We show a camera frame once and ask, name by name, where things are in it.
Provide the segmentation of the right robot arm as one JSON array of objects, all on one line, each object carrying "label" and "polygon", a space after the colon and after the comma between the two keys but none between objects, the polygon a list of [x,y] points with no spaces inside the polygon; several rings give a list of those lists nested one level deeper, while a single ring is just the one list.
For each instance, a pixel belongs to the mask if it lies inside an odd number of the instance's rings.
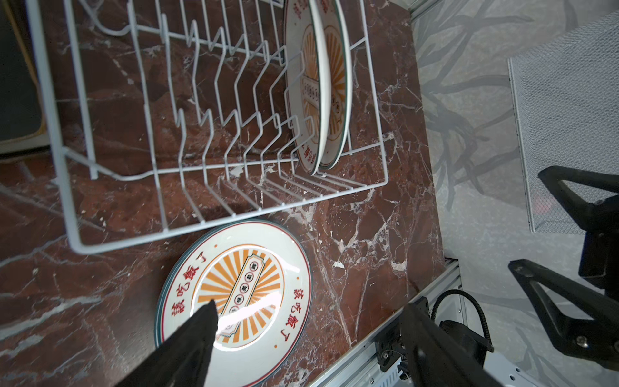
[{"label": "right robot arm", "polygon": [[[509,263],[509,271],[529,298],[553,347],[565,356],[618,369],[618,177],[551,166],[538,174],[559,205],[585,231],[580,285],[529,260]],[[482,332],[436,315],[450,295],[467,298],[477,310]],[[403,334],[417,386],[499,386],[484,368],[494,351],[480,304],[463,290],[447,290],[433,306],[422,300],[409,313]]]}]

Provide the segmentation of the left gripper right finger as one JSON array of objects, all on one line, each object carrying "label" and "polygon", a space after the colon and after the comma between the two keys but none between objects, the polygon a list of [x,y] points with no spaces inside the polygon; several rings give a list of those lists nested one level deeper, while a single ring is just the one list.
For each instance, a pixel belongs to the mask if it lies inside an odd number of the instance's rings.
[{"label": "left gripper right finger", "polygon": [[437,326],[420,306],[406,305],[400,328],[415,386],[498,386],[483,367]]}]

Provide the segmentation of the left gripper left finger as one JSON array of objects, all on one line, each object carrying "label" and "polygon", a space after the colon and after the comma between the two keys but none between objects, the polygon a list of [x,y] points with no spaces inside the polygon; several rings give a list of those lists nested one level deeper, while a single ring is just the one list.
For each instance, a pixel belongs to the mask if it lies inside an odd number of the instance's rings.
[{"label": "left gripper left finger", "polygon": [[206,382],[219,315],[215,302],[196,309],[119,386],[203,386]]}]

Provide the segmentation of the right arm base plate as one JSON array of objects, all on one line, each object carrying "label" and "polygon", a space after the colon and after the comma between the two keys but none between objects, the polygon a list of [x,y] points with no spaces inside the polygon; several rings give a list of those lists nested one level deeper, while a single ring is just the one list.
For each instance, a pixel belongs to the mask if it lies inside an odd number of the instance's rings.
[{"label": "right arm base plate", "polygon": [[375,345],[380,370],[386,372],[398,360],[398,371],[405,377],[425,377],[429,371],[427,355],[423,349],[427,342],[429,303],[421,297],[404,307],[398,316],[377,336]]}]

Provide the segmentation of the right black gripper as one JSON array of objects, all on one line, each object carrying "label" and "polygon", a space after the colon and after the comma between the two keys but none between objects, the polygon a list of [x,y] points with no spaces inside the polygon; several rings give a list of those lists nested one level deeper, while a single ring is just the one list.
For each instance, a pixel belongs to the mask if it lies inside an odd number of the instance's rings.
[{"label": "right black gripper", "polygon": [[[602,290],[618,290],[618,176],[551,166],[539,179],[586,232],[579,275]],[[615,193],[589,203],[566,182]],[[508,264],[553,347],[564,356],[618,370],[618,302],[529,260]]]}]

